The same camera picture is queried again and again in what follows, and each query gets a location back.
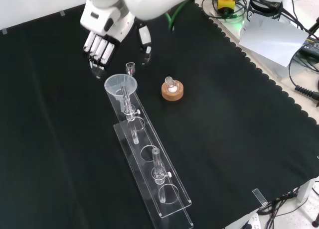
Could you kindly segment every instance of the wall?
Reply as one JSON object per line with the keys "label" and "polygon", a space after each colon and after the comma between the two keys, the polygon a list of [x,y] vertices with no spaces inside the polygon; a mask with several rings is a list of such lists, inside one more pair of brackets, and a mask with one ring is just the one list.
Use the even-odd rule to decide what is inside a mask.
{"label": "wall", "polygon": [[85,0],[0,0],[0,30],[83,3]]}

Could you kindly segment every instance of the green cable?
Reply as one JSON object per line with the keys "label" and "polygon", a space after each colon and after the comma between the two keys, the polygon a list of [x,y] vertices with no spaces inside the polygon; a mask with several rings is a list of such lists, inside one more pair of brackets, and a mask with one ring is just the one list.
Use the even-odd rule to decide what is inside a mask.
{"label": "green cable", "polygon": [[165,13],[165,16],[166,16],[166,18],[168,20],[168,23],[170,23],[170,15],[168,13]]}
{"label": "green cable", "polygon": [[171,20],[169,21],[169,24],[168,24],[168,29],[169,29],[169,30],[172,30],[176,16],[178,15],[178,13],[181,11],[181,9],[182,9],[189,1],[190,1],[190,0],[186,0],[185,2],[183,2],[183,3],[178,7],[178,9],[174,12],[174,14],[173,14],[173,16],[171,17]]}

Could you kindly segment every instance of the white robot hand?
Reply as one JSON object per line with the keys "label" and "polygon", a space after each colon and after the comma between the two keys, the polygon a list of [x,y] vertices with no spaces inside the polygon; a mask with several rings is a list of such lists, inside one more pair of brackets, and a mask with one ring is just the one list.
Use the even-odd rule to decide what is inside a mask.
{"label": "white robot hand", "polygon": [[134,26],[139,30],[143,64],[147,64],[151,58],[151,36],[141,19],[156,18],[182,1],[87,0],[80,22],[90,30],[83,50],[95,75],[99,78],[105,71],[116,48]]}

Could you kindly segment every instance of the black tablecloth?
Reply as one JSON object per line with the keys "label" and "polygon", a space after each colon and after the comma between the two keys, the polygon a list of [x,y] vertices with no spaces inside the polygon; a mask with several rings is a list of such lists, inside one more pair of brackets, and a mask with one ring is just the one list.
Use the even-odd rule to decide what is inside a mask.
{"label": "black tablecloth", "polygon": [[[0,228],[144,229],[148,213],[103,87],[81,55],[83,6],[0,36]],[[137,64],[137,93],[190,198],[196,228],[216,228],[319,174],[316,122],[189,4],[175,31],[148,22],[152,63],[134,30],[108,75]],[[167,102],[167,76],[184,96]]]}

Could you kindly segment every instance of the power strip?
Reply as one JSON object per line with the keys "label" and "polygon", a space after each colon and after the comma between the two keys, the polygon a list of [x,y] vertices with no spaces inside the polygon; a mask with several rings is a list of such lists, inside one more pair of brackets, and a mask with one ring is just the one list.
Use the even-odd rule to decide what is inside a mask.
{"label": "power strip", "polygon": [[259,216],[257,213],[255,213],[251,219],[249,219],[248,224],[252,226],[252,229],[261,229]]}

